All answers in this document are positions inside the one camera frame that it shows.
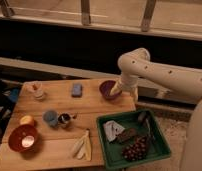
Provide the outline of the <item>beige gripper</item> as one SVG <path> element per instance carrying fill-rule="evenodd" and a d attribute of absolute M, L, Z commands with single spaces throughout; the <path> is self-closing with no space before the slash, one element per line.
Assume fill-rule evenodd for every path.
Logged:
<path fill-rule="evenodd" d="M 110 90 L 110 95 L 119 94 L 122 91 L 133 92 L 132 97 L 134 102 L 138 101 L 138 84 L 137 77 L 121 77 L 119 80 L 119 85 L 115 84 Z"/>

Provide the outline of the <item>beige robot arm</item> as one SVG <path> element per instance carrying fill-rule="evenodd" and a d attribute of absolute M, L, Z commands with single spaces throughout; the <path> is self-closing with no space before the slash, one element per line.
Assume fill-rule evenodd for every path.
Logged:
<path fill-rule="evenodd" d="M 198 101 L 188 125 L 179 171 L 202 171 L 202 70 L 151 62 L 145 48 L 121 55 L 118 67 L 121 75 L 111 95 L 127 91 L 137 102 L 137 79 L 143 77 Z"/>

